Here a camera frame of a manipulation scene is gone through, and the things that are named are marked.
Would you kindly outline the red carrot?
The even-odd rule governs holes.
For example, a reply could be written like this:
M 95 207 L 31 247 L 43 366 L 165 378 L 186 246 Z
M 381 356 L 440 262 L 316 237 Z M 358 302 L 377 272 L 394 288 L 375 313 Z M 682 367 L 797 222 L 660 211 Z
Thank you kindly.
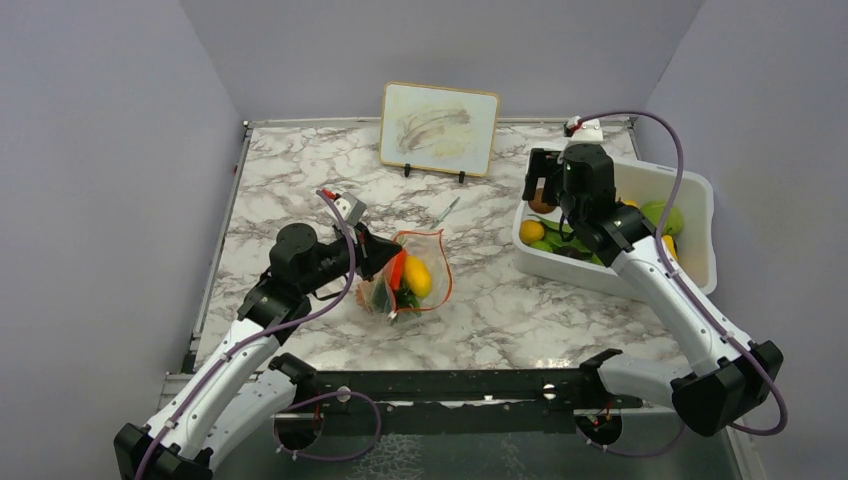
M 401 251 L 389 262 L 387 280 L 388 286 L 393 292 L 399 291 L 401 288 L 406 257 L 406 250 L 401 249 Z

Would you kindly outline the toy pineapple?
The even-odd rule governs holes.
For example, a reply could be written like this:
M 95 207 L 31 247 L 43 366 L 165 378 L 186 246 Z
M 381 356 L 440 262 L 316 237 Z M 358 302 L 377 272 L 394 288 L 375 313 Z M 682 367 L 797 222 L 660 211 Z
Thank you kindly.
M 393 290 L 382 279 L 362 282 L 357 289 L 357 301 L 366 312 L 385 316 L 391 324 L 422 316 L 420 299 L 404 281 L 398 290 Z

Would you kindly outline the yellow mango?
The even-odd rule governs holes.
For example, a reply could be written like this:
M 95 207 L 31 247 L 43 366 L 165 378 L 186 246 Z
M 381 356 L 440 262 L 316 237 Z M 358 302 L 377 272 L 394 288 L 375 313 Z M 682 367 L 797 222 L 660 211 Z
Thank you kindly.
M 432 291 L 431 273 L 424 261 L 418 257 L 411 255 L 406 257 L 403 280 L 412 294 L 418 298 L 426 298 Z

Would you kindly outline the clear zip bag orange zipper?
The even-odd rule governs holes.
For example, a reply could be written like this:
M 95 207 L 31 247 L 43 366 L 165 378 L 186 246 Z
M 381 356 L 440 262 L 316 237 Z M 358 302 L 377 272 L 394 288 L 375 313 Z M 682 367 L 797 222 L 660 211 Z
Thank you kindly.
M 443 229 L 405 230 L 393 241 L 401 251 L 371 281 L 357 289 L 357 303 L 388 323 L 420 317 L 450 298 L 453 274 L 443 242 Z

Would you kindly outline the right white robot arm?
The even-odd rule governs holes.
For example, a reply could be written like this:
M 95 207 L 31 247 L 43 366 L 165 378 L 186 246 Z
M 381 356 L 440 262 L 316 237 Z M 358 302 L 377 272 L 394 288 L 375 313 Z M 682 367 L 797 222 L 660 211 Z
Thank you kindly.
M 772 341 L 756 342 L 733 324 L 674 262 L 653 223 L 618 201 L 614 162 L 599 145 L 561 152 L 532 149 L 522 198 L 557 205 L 572 234 L 638 293 L 680 346 L 685 368 L 609 349 L 581 365 L 579 398 L 600 407 L 628 395 L 673 409 L 701 436 L 736 427 L 739 418 L 774 397 L 784 362 Z

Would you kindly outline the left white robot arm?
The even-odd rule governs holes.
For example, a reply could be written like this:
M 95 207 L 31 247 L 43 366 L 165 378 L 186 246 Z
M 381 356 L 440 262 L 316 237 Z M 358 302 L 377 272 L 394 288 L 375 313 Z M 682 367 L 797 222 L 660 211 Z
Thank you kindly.
M 123 479 L 210 479 L 232 450 L 273 413 L 313 401 L 313 369 L 290 354 L 282 366 L 249 378 L 275 357 L 304 320 L 317 318 L 310 294 L 338 278 L 372 278 L 402 250 L 358 223 L 324 244 L 304 223 L 282 228 L 269 268 L 248 292 L 207 362 L 144 425 L 126 424 L 113 444 Z

